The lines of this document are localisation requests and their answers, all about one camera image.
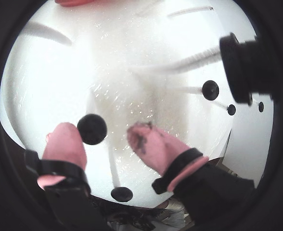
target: red object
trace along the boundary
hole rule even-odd
[[[55,0],[56,3],[64,7],[80,6],[95,0]]]

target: black wrist strap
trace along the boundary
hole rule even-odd
[[[168,167],[164,176],[156,179],[152,183],[152,188],[156,194],[165,193],[171,181],[175,179],[189,163],[201,156],[203,156],[203,154],[196,148],[191,148],[180,154]]]

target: white panel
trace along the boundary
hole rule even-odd
[[[262,177],[273,124],[273,102],[269,96],[254,95],[257,101],[264,103],[264,112],[253,104],[236,105],[237,112],[233,122],[229,144],[223,165],[242,178],[254,180],[255,186]]]

